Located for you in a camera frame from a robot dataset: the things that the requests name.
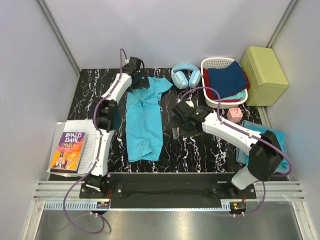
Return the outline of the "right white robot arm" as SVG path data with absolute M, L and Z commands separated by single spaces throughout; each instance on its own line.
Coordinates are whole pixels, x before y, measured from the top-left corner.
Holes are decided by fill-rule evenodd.
M 283 161 L 283 152 L 276 135 L 250 130 L 233 123 L 206 106 L 193 107 L 180 101 L 172 109 L 173 115 L 186 131 L 204 132 L 219 137 L 248 155 L 248 164 L 238 170 L 227 185 L 228 195 L 239 198 L 245 188 L 257 182 L 267 182 Z

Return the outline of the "turquoise t-shirt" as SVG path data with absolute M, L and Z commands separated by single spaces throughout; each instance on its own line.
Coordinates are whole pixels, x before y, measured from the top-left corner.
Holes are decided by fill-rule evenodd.
M 129 162 L 158 161 L 163 147 L 159 102 L 173 84 L 165 77 L 148 77 L 149 88 L 134 89 L 126 100 L 126 149 Z

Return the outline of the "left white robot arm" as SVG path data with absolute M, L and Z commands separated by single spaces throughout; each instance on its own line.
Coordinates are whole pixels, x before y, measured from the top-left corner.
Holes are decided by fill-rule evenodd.
M 148 89 L 150 87 L 145 64 L 137 57 L 130 57 L 119 69 L 109 89 L 101 96 L 94 111 L 92 123 L 96 130 L 96 143 L 92 166 L 84 183 L 97 198 L 108 193 L 106 176 L 108 174 L 108 157 L 111 141 L 120 126 L 118 103 L 127 90 Z

